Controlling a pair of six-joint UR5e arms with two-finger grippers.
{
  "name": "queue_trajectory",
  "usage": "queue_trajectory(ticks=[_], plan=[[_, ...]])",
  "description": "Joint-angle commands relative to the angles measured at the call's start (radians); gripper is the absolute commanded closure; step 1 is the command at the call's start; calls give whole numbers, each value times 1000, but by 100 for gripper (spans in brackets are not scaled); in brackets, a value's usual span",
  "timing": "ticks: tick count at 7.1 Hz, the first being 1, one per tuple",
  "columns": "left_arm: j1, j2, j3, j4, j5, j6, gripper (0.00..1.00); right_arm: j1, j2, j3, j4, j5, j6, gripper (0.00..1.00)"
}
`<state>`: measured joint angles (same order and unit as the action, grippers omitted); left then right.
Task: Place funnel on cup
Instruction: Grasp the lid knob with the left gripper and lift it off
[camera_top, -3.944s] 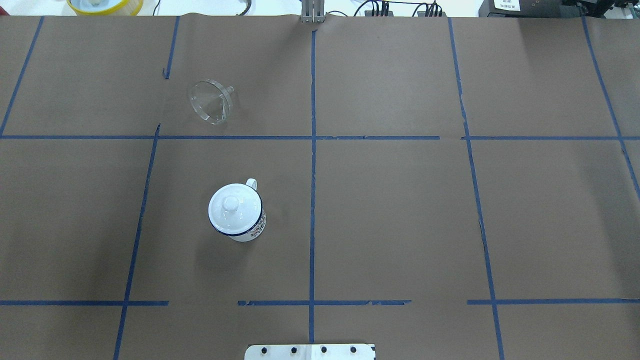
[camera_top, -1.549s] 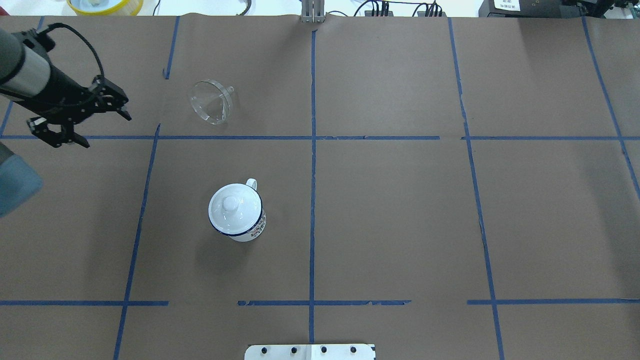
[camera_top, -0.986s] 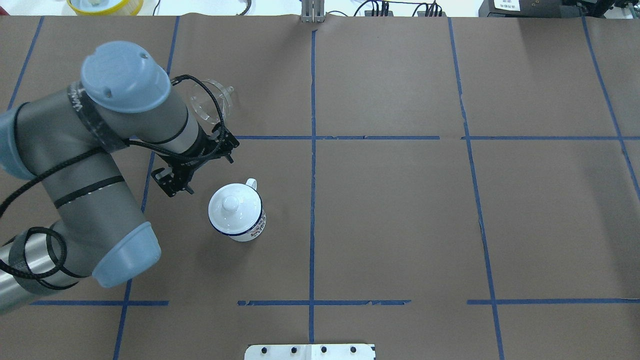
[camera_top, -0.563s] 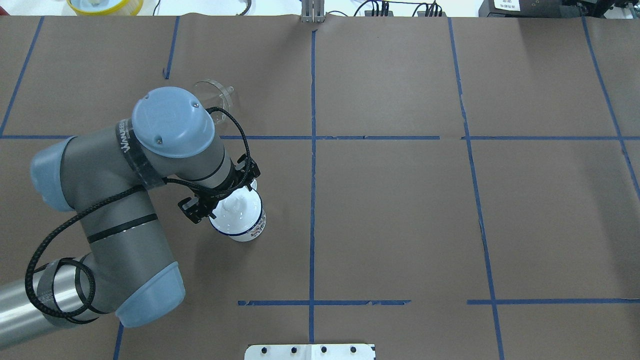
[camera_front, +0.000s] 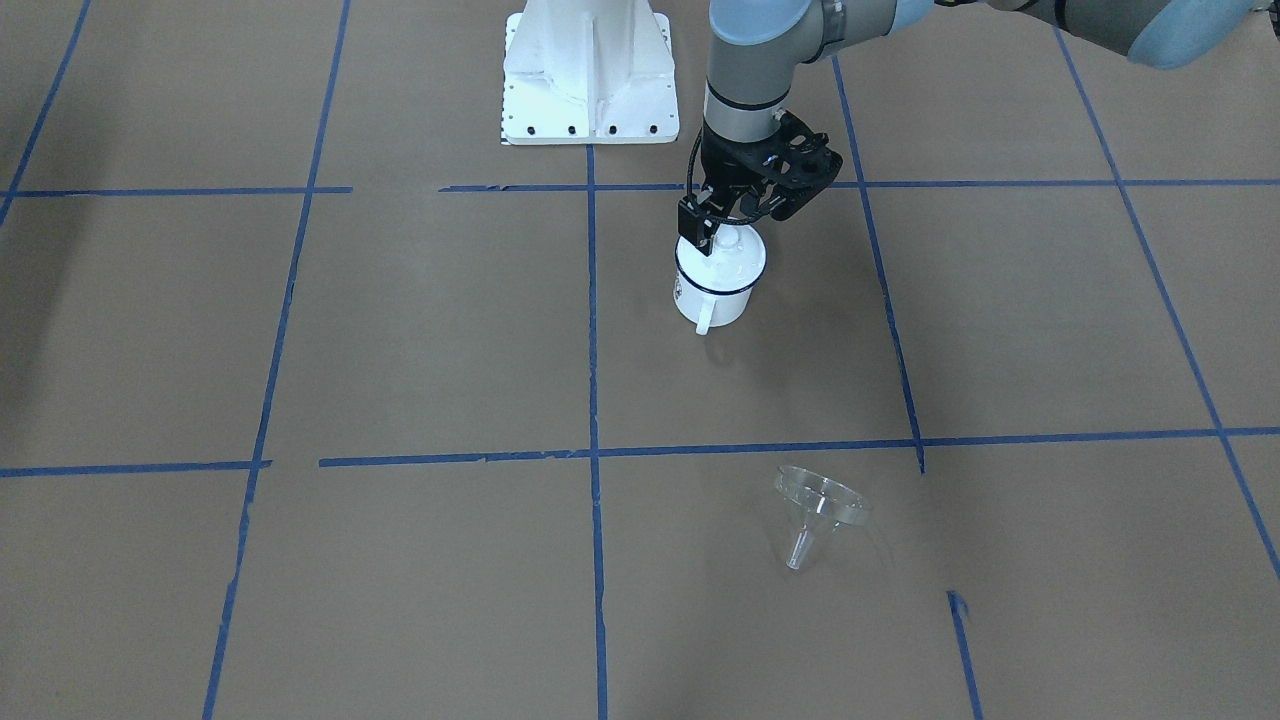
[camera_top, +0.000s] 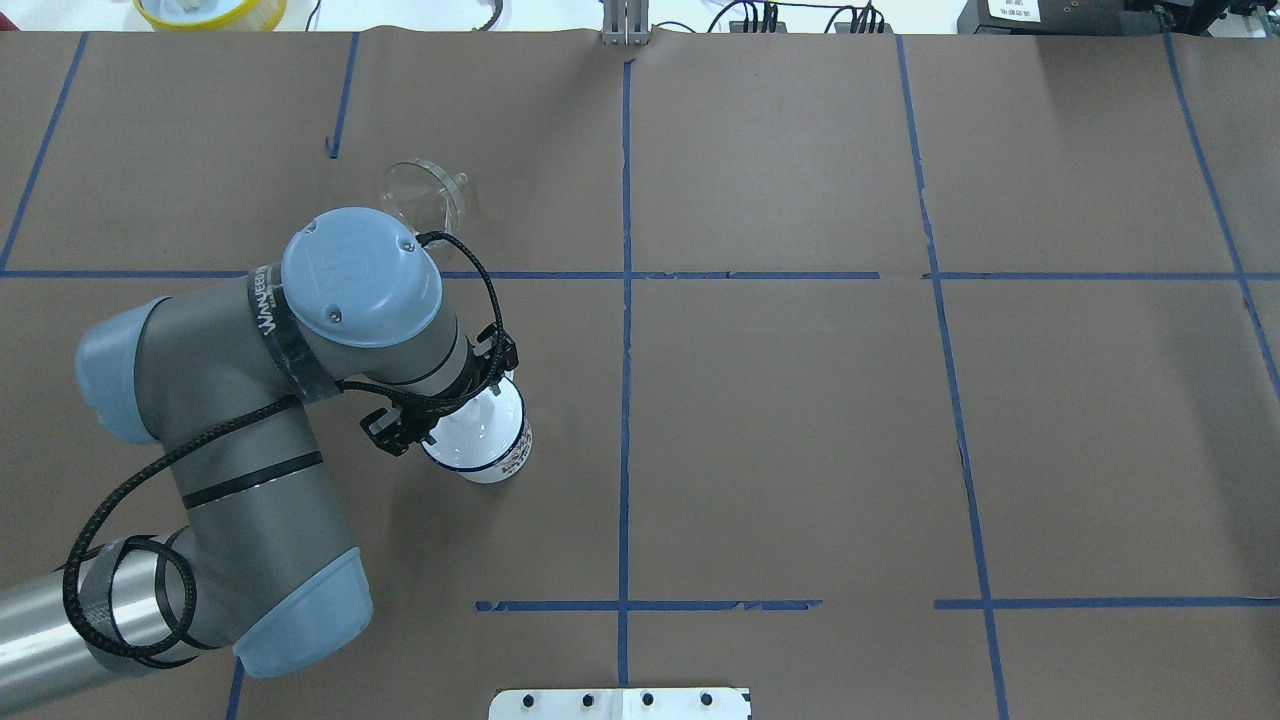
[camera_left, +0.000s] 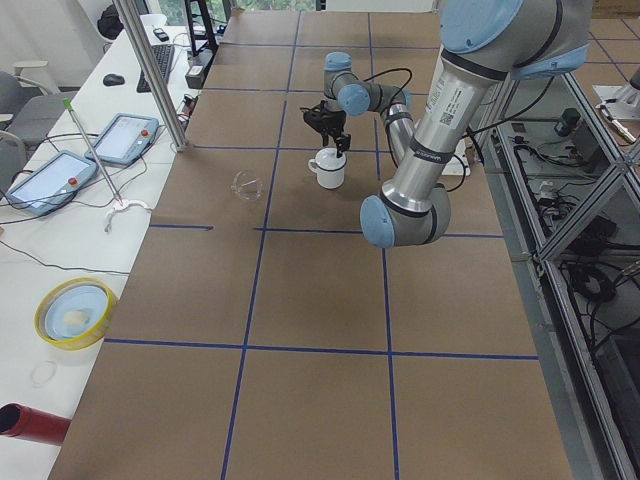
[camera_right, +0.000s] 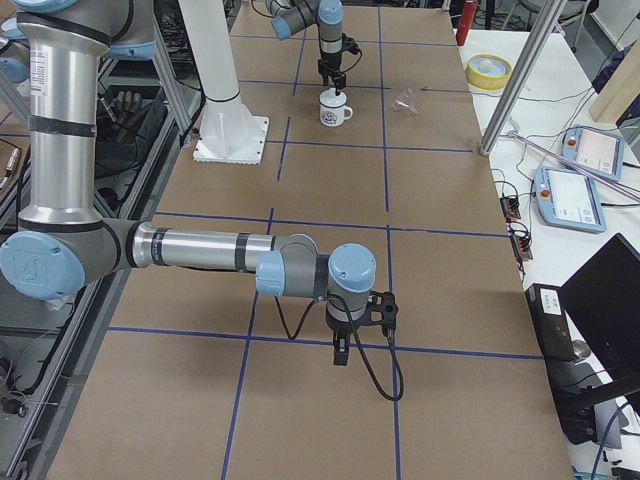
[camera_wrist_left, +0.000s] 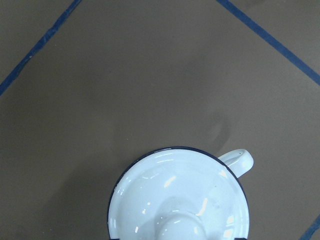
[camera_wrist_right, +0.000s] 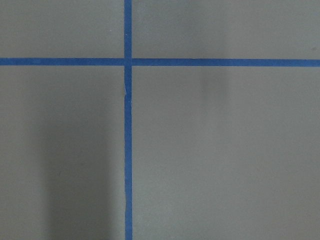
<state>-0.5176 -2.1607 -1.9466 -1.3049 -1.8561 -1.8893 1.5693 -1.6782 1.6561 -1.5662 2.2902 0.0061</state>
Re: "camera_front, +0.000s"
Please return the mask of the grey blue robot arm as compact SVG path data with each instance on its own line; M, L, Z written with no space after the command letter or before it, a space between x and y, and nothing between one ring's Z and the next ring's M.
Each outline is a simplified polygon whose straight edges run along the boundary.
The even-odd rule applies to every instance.
M787 220L840 173L827 135L788 110L795 70L895 35L931 1L713 1L703 127L690 154L703 170L678 204L678 234L710 252L723 225ZM1176 69L1221 44L1254 1L996 1L1156 69Z

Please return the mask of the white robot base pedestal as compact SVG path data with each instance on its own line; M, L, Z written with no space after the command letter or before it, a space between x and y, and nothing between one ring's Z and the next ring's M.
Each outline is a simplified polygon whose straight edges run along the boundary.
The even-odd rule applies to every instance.
M527 1L506 18L503 143L671 143L680 129L671 23L650 3Z

